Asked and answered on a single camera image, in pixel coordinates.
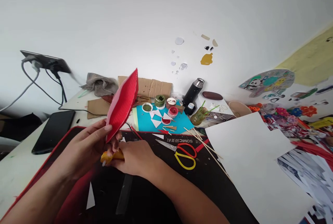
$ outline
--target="hand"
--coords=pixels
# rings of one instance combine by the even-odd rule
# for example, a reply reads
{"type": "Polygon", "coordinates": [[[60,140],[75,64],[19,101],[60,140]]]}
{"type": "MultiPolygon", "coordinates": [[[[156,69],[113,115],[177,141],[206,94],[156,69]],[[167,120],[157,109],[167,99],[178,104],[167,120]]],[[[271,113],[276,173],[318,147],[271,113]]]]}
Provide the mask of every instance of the hand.
{"type": "Polygon", "coordinates": [[[121,132],[112,138],[112,144],[105,144],[105,137],[111,130],[112,126],[106,125],[105,119],[85,128],[69,142],[50,169],[55,174],[78,180],[100,159],[106,149],[111,155],[117,151],[118,142],[122,139],[121,132]]]}
{"type": "Polygon", "coordinates": [[[138,175],[146,179],[153,173],[159,158],[146,141],[120,142],[119,147],[124,154],[125,161],[112,160],[110,166],[123,173],[138,175]]]}

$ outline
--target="black thermos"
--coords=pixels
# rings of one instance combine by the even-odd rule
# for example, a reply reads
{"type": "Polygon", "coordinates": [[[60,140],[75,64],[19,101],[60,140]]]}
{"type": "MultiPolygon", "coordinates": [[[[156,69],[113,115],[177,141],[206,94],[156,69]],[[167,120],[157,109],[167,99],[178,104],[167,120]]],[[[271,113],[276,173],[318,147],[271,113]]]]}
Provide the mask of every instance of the black thermos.
{"type": "Polygon", "coordinates": [[[197,97],[199,92],[202,90],[202,87],[204,87],[204,80],[201,78],[197,78],[191,85],[191,87],[188,89],[184,99],[183,99],[183,105],[187,107],[189,103],[193,103],[194,99],[197,97]]]}

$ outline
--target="beige bowl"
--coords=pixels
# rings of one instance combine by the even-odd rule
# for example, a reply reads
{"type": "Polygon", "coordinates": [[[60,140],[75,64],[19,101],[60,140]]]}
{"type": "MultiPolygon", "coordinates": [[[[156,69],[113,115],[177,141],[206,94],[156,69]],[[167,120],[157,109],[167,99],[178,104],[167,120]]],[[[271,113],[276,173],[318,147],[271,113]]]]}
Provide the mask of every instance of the beige bowl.
{"type": "Polygon", "coordinates": [[[231,109],[231,111],[233,112],[235,117],[237,117],[237,118],[252,113],[252,111],[250,110],[250,108],[248,106],[246,106],[245,104],[242,104],[241,102],[238,102],[238,101],[230,101],[229,108],[231,109]]]}

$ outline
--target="smartphone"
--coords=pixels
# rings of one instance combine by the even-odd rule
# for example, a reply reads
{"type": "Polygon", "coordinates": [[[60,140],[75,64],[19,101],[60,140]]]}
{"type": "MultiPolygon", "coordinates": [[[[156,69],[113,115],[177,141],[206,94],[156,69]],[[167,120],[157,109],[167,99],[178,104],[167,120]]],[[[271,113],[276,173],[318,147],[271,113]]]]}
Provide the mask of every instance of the smartphone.
{"type": "Polygon", "coordinates": [[[53,113],[46,123],[31,153],[41,155],[51,152],[69,131],[75,111],[53,113]]]}

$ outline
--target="yellow-handled scissors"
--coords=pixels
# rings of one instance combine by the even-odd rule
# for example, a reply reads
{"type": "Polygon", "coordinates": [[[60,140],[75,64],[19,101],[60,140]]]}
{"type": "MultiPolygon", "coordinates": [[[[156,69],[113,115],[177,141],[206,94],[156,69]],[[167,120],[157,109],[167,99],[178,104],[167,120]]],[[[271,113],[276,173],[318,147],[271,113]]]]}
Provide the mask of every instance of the yellow-handled scissors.
{"type": "Polygon", "coordinates": [[[176,157],[178,163],[179,163],[184,169],[186,169],[186,170],[192,170],[192,169],[195,168],[195,160],[194,160],[194,158],[197,157],[197,152],[195,151],[195,149],[194,149],[194,147],[193,147],[192,145],[190,145],[190,144],[188,144],[188,143],[179,143],[177,146],[174,146],[174,145],[172,145],[172,144],[169,144],[169,143],[163,142],[163,141],[161,141],[161,140],[157,140],[157,139],[155,139],[155,140],[158,141],[160,144],[162,144],[164,147],[167,147],[168,149],[173,150],[173,151],[174,151],[174,156],[176,157]],[[188,153],[185,149],[183,149],[183,148],[181,147],[182,145],[186,145],[186,146],[191,147],[192,150],[194,151],[194,155],[191,155],[191,154],[188,153]],[[177,152],[177,148],[179,148],[180,150],[182,150],[182,151],[183,151],[185,154],[187,154],[187,155],[183,155],[183,154],[178,153],[178,152],[177,152]],[[179,156],[181,156],[181,157],[185,157],[185,158],[188,158],[188,159],[192,160],[192,161],[193,161],[193,166],[192,166],[192,167],[186,167],[186,166],[184,166],[184,165],[181,163],[181,161],[179,160],[179,156]]]}

